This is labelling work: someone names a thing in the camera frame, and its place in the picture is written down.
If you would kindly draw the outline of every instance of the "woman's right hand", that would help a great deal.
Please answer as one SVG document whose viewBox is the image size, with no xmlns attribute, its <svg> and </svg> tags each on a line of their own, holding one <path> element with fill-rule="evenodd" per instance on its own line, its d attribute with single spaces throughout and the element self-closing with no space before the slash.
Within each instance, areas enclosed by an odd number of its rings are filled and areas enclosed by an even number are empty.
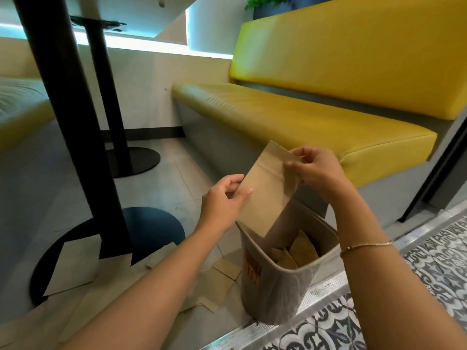
<svg viewBox="0 0 467 350">
<path fill-rule="evenodd" d="M 354 190 L 331 150 L 301 146 L 290 152 L 301 157 L 302 162 L 289 161 L 285 166 L 300 174 L 302 180 L 317 190 L 328 203 L 332 204 L 349 189 Z"/>
</svg>

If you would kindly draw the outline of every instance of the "green leaves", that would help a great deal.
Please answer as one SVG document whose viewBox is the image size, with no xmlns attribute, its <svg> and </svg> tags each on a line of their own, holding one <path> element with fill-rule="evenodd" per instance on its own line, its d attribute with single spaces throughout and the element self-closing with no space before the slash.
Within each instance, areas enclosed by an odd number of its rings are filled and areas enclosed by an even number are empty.
<svg viewBox="0 0 467 350">
<path fill-rule="evenodd" d="M 268 4 L 270 2 L 273 2 L 274 5 L 279 5 L 283 3 L 284 1 L 287 1 L 287 0 L 248 0 L 247 5 L 245 6 L 245 10 L 259 7 L 263 4 Z"/>
</svg>

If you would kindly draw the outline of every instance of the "round table base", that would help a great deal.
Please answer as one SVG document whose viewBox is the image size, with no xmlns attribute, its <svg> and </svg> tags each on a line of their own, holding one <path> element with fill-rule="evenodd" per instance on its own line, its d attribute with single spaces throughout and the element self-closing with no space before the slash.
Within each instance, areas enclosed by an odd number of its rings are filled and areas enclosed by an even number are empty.
<svg viewBox="0 0 467 350">
<path fill-rule="evenodd" d="M 131 264 L 137 263 L 171 242 L 178 245 L 185 239 L 182 224 L 163 210 L 134 207 L 123 209 L 123 215 L 133 244 Z M 29 295 L 34 306 L 40 305 L 48 298 L 43 295 L 52 278 L 63 244 L 98 233 L 93 219 L 87 220 L 68 231 L 44 253 L 36 265 L 29 284 Z M 111 245 L 106 246 L 102 241 L 99 258 L 114 256 L 116 255 L 112 253 Z"/>
<path fill-rule="evenodd" d="M 115 158 L 115 150 L 107 150 L 107 158 L 109 160 L 110 172 L 114 178 L 129 177 L 138 175 L 152 167 L 158 165 L 161 161 L 161 156 L 157 151 L 146 147 L 128 147 L 130 151 L 131 166 L 130 173 L 121 173 L 117 166 Z"/>
</svg>

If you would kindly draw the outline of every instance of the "bracelet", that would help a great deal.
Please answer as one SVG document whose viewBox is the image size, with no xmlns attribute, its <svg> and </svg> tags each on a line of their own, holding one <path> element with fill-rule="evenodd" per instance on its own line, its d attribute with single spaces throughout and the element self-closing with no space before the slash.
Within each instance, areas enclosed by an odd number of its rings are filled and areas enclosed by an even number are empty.
<svg viewBox="0 0 467 350">
<path fill-rule="evenodd" d="M 387 245 L 392 245 L 392 241 L 388 241 L 384 243 L 360 243 L 357 245 L 351 245 L 350 247 L 347 247 L 346 249 L 341 251 L 341 257 L 342 257 L 342 254 L 344 254 L 345 252 L 348 252 L 348 251 L 351 251 L 353 249 L 357 249 L 360 247 L 385 247 Z"/>
</svg>

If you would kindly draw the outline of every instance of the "yellow seat cushion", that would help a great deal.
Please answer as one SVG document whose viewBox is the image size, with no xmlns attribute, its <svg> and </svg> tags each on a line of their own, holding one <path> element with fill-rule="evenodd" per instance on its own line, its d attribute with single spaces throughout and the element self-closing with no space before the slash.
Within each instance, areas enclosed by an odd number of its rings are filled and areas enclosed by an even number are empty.
<svg viewBox="0 0 467 350">
<path fill-rule="evenodd" d="M 356 187 L 424 163 L 437 136 L 418 125 L 230 83 L 174 85 L 172 97 L 262 145 L 332 149 Z"/>
<path fill-rule="evenodd" d="M 0 153 L 54 118 L 42 80 L 0 77 Z"/>
<path fill-rule="evenodd" d="M 452 120 L 467 0 L 332 0 L 244 23 L 230 76 Z"/>
</svg>

